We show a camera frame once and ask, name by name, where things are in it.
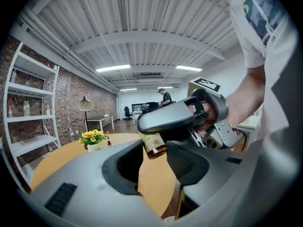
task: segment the vent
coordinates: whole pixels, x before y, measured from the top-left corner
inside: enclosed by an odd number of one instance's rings
[[[139,82],[161,82],[164,77],[162,76],[141,76]]]

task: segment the cable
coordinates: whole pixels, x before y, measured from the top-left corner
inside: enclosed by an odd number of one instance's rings
[[[242,149],[241,149],[241,151],[243,151],[244,148],[245,148],[245,145],[246,145],[246,141],[247,141],[247,134],[246,134],[246,132],[243,131],[243,130],[239,130],[239,129],[237,129],[237,128],[232,128],[232,130],[233,130],[233,131],[239,131],[239,132],[241,132],[241,133],[244,135],[245,141],[244,141],[243,147],[242,147]]]

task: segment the white shelf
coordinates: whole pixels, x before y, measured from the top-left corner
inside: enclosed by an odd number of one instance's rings
[[[31,161],[30,163],[24,165],[22,167],[22,170],[25,174],[25,176],[27,177],[27,179],[29,180],[29,183],[32,183],[32,178],[35,172],[35,169],[37,168],[37,166],[40,164],[40,162],[47,157],[50,154],[50,152],[44,154],[43,156],[37,158],[36,160]]]
[[[21,156],[31,150],[47,145],[57,140],[56,137],[49,135],[38,135],[33,138],[19,141],[11,145],[11,151],[15,157]]]
[[[46,78],[56,73],[55,70],[43,65],[33,58],[23,54],[22,52],[18,53],[15,66],[34,75],[38,75],[42,78]]]
[[[9,82],[8,93],[20,93],[28,96],[48,96],[53,95],[53,92],[40,90],[33,87],[26,87],[17,83]]]
[[[26,117],[12,117],[7,118],[7,122],[22,122],[22,121],[31,121],[31,120],[39,120],[39,119],[52,119],[53,115],[38,115],[38,116],[26,116]]]

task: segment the shelving unit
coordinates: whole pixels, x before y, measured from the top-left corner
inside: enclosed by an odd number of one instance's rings
[[[13,60],[10,64],[5,89],[4,89],[4,100],[3,100],[3,118],[4,118],[4,126],[5,126],[5,133],[8,140],[9,149],[13,155],[14,161],[18,167],[18,170],[20,171],[21,175],[27,182],[27,184],[31,185],[32,176],[34,174],[35,168],[38,166],[38,164],[51,152],[48,152],[41,157],[35,159],[34,161],[26,164],[25,166],[21,167],[20,163],[18,162],[17,157],[30,152],[34,149],[37,149],[39,147],[42,147],[44,145],[48,145],[50,143],[54,143],[58,148],[61,147],[59,136],[58,136],[58,130],[56,126],[56,117],[55,117],[55,91],[56,91],[56,84],[57,84],[57,78],[59,73],[59,66],[57,67],[57,70],[53,70],[42,63],[34,60],[33,58],[23,54],[20,50],[22,48],[23,43],[20,43]],[[29,74],[31,76],[37,77],[39,79],[44,80],[44,86],[43,89],[37,89],[33,87],[27,87],[20,84],[12,83],[10,82],[10,76],[12,74],[13,70],[18,70],[21,72],[24,72],[26,74]],[[53,76],[53,89],[52,91],[45,90],[45,80],[47,77]],[[8,94],[14,94],[14,95],[21,95],[21,96],[27,96],[27,97],[35,97],[41,99],[41,105],[42,105],[42,114],[44,113],[44,101],[45,97],[51,97],[52,99],[52,111],[51,115],[36,115],[36,116],[24,116],[24,117],[7,117],[8,115]],[[45,126],[45,119],[52,119],[53,120],[53,128],[54,128],[54,136],[51,136]],[[25,122],[25,121],[33,121],[33,120],[42,120],[43,121],[43,127],[44,127],[44,134],[38,135],[33,138],[22,140],[19,142],[12,143],[10,134],[9,134],[9,123],[12,122]]]

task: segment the bottle on shelf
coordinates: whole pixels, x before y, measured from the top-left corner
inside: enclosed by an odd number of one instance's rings
[[[27,77],[27,81],[25,82],[25,86],[29,87],[29,76]]]
[[[15,80],[16,80],[16,71],[14,70],[13,73],[11,74],[10,82],[15,83]]]
[[[51,115],[51,109],[49,105],[46,105],[46,115]]]
[[[29,101],[27,101],[27,116],[30,116],[30,113],[29,113]]]
[[[13,117],[13,111],[12,111],[13,105],[9,103],[9,118]]]
[[[27,115],[27,101],[24,101],[23,104],[23,116],[26,117]]]
[[[139,132],[139,135],[143,140],[144,149],[149,159],[155,159],[166,152],[167,147],[159,133],[142,134]]]

